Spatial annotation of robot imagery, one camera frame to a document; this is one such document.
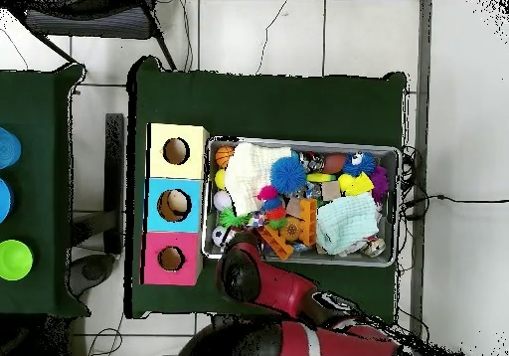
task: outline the chair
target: chair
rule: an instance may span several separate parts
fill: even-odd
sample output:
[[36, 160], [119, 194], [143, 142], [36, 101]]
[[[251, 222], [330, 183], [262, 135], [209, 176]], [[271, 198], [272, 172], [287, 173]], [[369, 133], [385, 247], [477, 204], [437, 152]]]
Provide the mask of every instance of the chair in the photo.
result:
[[155, 1], [51, 0], [3, 2], [0, 6], [69, 62], [76, 60], [50, 41], [48, 35], [139, 40], [155, 37], [170, 69], [177, 69], [153, 15]]

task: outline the pink cube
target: pink cube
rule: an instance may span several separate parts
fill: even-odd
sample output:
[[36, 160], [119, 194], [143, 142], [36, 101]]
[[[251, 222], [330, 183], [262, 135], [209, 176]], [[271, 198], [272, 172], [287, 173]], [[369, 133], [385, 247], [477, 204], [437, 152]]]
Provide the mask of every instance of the pink cube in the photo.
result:
[[148, 232], [143, 284], [196, 284], [202, 269], [200, 235], [197, 233]]

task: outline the green tablecloth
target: green tablecloth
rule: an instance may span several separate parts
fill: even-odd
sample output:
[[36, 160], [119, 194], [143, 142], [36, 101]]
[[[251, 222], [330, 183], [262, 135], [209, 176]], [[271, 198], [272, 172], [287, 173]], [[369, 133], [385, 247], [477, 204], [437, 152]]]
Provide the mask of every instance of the green tablecloth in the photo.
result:
[[[216, 291], [217, 262], [204, 260], [195, 286], [139, 284], [147, 122], [204, 126], [212, 135], [400, 147], [405, 75], [289, 78], [208, 72], [161, 72], [142, 58], [130, 73], [125, 308], [157, 312], [266, 312], [226, 301]], [[395, 311], [395, 265], [333, 267], [285, 264], [388, 322]]]
[[25, 278], [0, 278], [0, 313], [87, 315], [66, 287], [73, 189], [68, 113], [71, 89], [83, 73], [80, 65], [54, 73], [0, 72], [0, 126], [22, 145], [18, 163], [0, 170], [15, 201], [0, 224], [0, 241], [20, 240], [34, 255]]

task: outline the orange block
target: orange block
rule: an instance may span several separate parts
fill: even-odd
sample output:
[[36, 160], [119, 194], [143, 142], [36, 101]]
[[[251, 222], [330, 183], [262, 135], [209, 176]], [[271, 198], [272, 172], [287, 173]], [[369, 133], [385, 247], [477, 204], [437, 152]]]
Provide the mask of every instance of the orange block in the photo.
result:
[[293, 254], [293, 247], [286, 244], [286, 240], [279, 235], [276, 229], [270, 226], [263, 226], [262, 228], [258, 228], [257, 231], [283, 261], [287, 260], [288, 257]]
[[316, 200], [308, 198], [300, 200], [300, 228], [299, 239], [308, 247], [316, 244]]

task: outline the yellow cube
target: yellow cube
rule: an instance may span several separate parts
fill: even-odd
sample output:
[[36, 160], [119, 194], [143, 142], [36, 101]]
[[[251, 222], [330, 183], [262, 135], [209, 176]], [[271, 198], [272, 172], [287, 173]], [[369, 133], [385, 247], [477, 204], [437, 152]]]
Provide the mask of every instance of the yellow cube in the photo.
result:
[[203, 126], [149, 123], [150, 171], [145, 176], [203, 179], [208, 138], [209, 132]]

